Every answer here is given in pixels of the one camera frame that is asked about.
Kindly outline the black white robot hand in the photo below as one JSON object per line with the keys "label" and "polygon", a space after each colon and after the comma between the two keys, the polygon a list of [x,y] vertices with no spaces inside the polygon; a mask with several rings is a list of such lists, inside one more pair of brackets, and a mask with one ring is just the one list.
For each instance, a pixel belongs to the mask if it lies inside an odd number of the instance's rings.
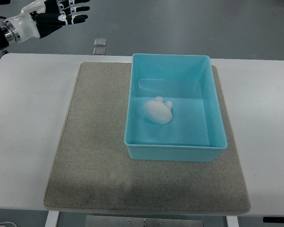
{"label": "black white robot hand", "polygon": [[3,21],[1,31],[8,43],[22,43],[30,38],[44,38],[63,26],[86,21],[87,0],[35,0],[20,14]]}

